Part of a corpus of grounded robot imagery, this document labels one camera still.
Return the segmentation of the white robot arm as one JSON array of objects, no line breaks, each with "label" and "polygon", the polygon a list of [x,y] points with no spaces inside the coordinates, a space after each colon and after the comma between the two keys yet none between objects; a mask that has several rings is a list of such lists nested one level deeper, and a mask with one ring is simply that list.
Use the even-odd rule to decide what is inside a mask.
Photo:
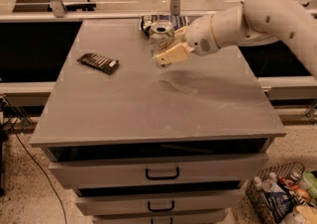
[{"label": "white robot arm", "polygon": [[207,56],[228,46],[283,42],[317,77],[317,20],[297,0],[244,0],[206,15],[175,33],[174,42],[154,55],[161,66]]}]

